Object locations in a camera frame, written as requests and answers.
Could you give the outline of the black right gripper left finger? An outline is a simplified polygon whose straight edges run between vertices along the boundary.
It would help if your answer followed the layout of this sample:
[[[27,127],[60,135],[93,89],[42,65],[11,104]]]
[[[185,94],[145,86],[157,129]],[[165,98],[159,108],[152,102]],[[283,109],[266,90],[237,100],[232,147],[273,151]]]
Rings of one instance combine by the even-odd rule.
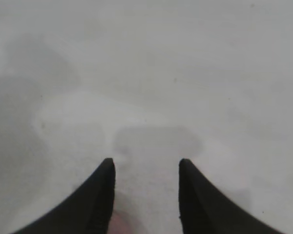
[[[113,213],[115,165],[106,158],[62,203],[17,234],[105,234]]]

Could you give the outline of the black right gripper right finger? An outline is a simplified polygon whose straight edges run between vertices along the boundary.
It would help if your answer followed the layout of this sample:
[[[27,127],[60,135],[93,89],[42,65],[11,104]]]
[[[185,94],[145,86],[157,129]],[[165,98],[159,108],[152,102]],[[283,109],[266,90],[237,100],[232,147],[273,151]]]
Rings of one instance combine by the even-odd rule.
[[[179,212],[184,234],[278,234],[227,198],[192,163],[179,162]]]

